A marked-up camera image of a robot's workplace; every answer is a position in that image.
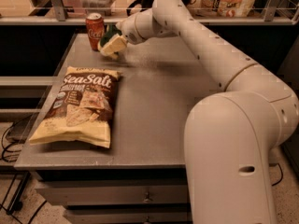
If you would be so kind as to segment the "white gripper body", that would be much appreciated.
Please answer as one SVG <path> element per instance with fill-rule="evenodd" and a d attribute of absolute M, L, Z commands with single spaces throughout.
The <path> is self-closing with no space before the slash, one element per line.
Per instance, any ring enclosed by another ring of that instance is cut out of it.
<path fill-rule="evenodd" d="M 146 41 L 146 39 L 139 33 L 139 28 L 141 27 L 141 22 L 143 20 L 143 14 L 138 12 L 122 21 L 118 21 L 116 27 L 121 31 L 122 36 L 130 44 L 137 45 Z"/>

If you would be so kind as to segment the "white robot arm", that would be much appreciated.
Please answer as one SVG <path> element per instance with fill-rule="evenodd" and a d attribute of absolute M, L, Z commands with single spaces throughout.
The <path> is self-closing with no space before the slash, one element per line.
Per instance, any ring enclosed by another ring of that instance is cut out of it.
<path fill-rule="evenodd" d="M 192 108 L 184 129 L 193 224 L 278 224 L 269 151 L 298 125 L 294 91 L 196 21 L 181 0 L 154 0 L 117 27 L 103 55 L 177 35 L 220 87 Z"/>

